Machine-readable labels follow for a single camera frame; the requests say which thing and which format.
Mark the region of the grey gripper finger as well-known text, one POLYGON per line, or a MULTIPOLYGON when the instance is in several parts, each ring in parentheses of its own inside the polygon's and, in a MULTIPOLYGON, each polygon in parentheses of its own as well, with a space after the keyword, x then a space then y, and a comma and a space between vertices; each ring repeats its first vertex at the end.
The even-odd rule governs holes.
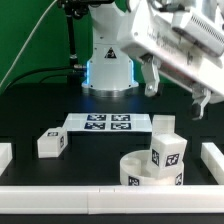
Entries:
POLYGON ((159 69, 161 61, 150 54, 142 58, 141 71, 145 81, 145 95, 147 97, 160 96, 163 89, 160 83, 159 69))
POLYGON ((204 115, 204 108, 209 103, 211 98, 211 91, 198 84, 195 83, 192 86, 192 99, 193 103, 191 106, 191 116, 193 120, 200 120, 204 115))

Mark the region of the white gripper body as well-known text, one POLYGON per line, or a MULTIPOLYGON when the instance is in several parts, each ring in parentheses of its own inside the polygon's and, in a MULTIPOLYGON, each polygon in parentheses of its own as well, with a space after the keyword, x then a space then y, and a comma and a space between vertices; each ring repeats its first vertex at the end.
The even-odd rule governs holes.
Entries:
MULTIPOLYGON (((211 97, 224 97, 224 53, 212 57, 171 28, 177 0, 126 0, 119 27, 119 48, 142 64, 150 54, 161 61, 159 76, 192 93, 198 83, 211 97)), ((224 0, 217 0, 215 23, 224 31, 224 0)))

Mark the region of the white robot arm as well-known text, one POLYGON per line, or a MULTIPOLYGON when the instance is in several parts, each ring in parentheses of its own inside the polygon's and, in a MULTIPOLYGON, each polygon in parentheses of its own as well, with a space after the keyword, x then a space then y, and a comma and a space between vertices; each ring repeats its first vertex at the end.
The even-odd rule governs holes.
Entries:
POLYGON ((89 3, 93 55, 87 86, 96 91, 126 89, 107 73, 142 64, 145 95, 159 92, 165 77, 192 94, 191 115, 203 117, 207 104, 224 101, 224 0, 114 0, 89 3))

